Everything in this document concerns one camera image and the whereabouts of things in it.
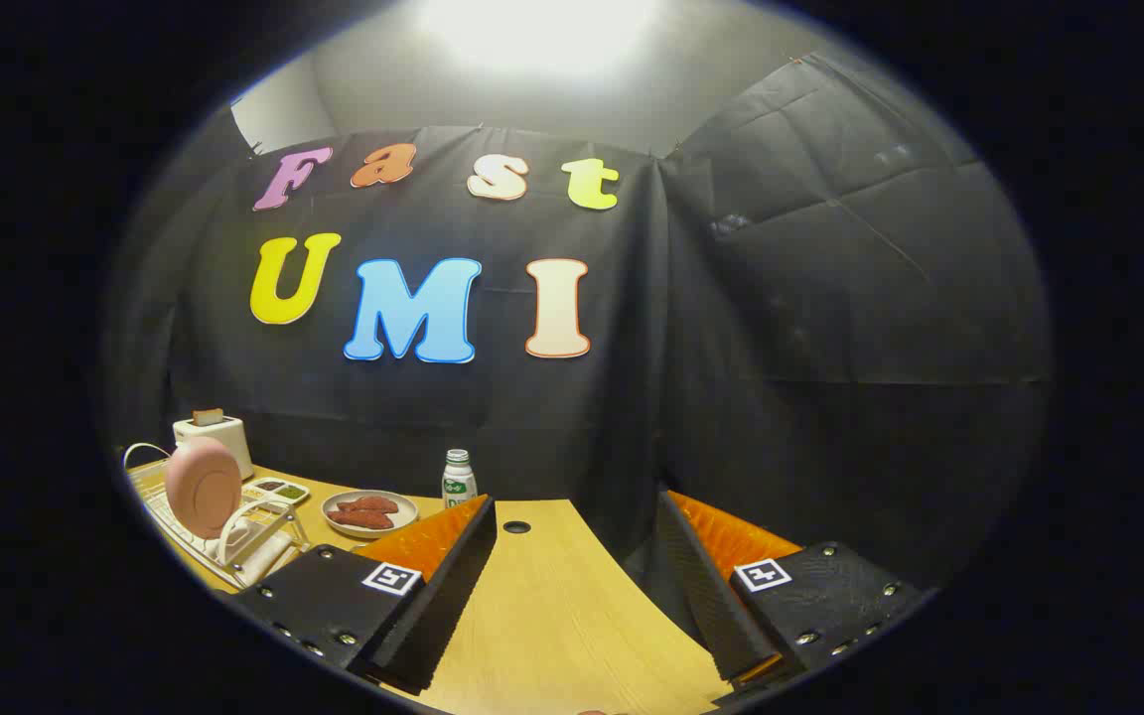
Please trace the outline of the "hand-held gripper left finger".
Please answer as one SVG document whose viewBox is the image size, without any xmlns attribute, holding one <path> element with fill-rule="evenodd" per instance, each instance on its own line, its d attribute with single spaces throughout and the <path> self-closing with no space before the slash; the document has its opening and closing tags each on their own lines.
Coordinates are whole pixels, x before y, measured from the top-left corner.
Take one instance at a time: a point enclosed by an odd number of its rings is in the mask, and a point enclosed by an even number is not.
<svg viewBox="0 0 1144 715">
<path fill-rule="evenodd" d="M 495 499 L 475 496 L 353 551 L 313 547 L 228 602 L 308 656 L 418 696 L 495 543 Z"/>
</svg>

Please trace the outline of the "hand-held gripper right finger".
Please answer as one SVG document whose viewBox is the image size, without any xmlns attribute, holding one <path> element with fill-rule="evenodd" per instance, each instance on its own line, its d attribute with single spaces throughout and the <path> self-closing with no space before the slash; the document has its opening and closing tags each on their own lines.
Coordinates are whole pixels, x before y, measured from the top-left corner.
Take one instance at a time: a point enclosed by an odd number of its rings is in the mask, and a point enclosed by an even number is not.
<svg viewBox="0 0 1144 715">
<path fill-rule="evenodd" d="M 849 659 L 930 596 L 836 540 L 799 546 L 678 492 L 659 494 L 654 524 L 734 697 Z"/>
</svg>

